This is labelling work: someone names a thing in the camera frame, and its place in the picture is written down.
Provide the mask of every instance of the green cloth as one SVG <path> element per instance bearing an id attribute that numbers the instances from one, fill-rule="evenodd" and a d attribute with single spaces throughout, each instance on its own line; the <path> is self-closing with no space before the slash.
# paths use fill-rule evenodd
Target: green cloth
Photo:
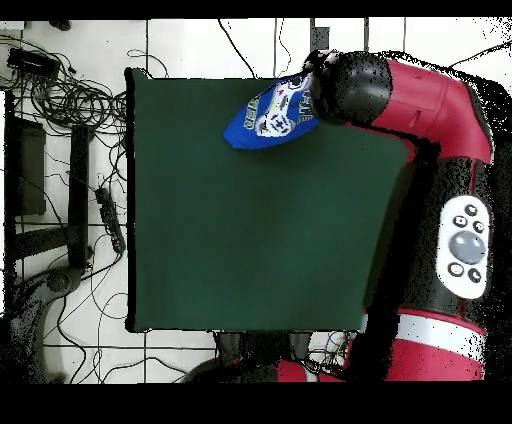
<path id="1" fill-rule="evenodd" d="M 235 150 L 222 132 L 270 80 L 133 74 L 136 331 L 359 328 L 405 146 L 322 124 Z"/>

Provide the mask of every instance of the blue towel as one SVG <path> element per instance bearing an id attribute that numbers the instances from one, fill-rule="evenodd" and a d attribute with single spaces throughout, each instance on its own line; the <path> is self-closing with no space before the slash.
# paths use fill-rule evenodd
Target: blue towel
<path id="1" fill-rule="evenodd" d="M 308 75 L 283 78 L 263 93 L 247 103 L 224 130 L 223 137 L 232 147 L 256 150 L 276 146 L 318 125 L 311 112 Z"/>

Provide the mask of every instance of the electronic device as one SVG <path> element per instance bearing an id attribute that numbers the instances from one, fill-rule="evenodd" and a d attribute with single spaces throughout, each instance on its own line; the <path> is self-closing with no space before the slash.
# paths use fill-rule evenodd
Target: electronic device
<path id="1" fill-rule="evenodd" d="M 28 74 L 57 79 L 60 63 L 48 56 L 43 56 L 23 49 L 11 48 L 7 66 Z"/>
<path id="2" fill-rule="evenodd" d="M 123 233 L 121 232 L 121 226 L 117 219 L 117 212 L 115 204 L 110 196 L 110 193 L 106 188 L 100 187 L 95 191 L 96 201 L 100 208 L 101 220 L 107 228 L 107 232 L 110 235 L 112 241 L 112 248 L 114 252 L 122 254 L 126 250 L 126 243 L 124 241 Z"/>

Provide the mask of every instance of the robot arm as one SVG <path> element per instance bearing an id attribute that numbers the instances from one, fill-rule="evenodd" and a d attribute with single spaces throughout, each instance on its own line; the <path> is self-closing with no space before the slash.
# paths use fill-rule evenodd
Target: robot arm
<path id="1" fill-rule="evenodd" d="M 438 72 L 368 53 L 315 55 L 307 63 L 319 119 L 414 145 L 388 210 L 391 240 L 375 264 L 349 375 L 480 379 L 493 147 L 476 94 Z"/>

